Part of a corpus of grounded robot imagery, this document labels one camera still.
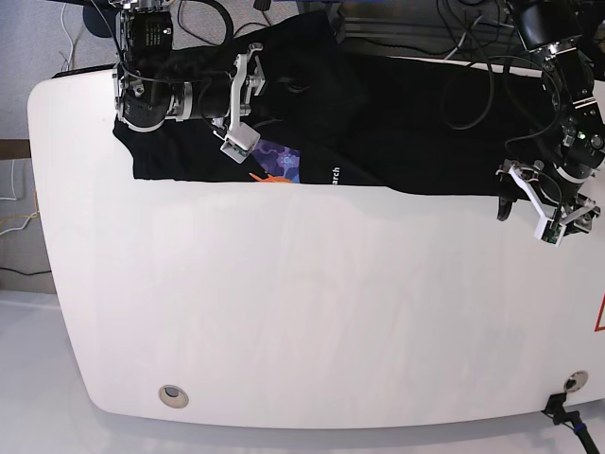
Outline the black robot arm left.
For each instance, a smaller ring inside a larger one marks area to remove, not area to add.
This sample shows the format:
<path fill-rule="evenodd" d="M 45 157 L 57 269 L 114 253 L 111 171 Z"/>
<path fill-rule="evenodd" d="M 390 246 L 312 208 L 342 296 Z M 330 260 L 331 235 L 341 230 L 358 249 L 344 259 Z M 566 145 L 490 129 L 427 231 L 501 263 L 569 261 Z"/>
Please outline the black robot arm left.
<path fill-rule="evenodd" d="M 600 215 L 582 186 L 604 164 L 604 121 L 594 97 L 595 79 L 577 43 L 578 15 L 568 1 L 506 1 L 521 45 L 540 57 L 544 90 L 554 117 L 535 132 L 505 141 L 507 157 L 496 174 L 522 190 L 538 213 L 535 237 L 557 245 L 592 230 Z"/>

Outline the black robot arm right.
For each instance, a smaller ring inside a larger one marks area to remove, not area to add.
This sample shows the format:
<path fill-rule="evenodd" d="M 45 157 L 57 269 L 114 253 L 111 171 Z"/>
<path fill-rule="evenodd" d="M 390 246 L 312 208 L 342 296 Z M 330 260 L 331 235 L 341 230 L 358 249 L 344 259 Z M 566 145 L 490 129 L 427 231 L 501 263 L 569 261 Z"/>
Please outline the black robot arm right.
<path fill-rule="evenodd" d="M 265 77 L 252 43 L 230 69 L 211 59 L 173 49 L 174 25 L 167 1 L 111 1 L 117 10 L 113 36 L 119 62 L 114 68 L 115 108 L 132 130 L 151 132 L 167 120 L 202 119 L 215 134 L 233 141 L 244 133 L 241 118 Z"/>

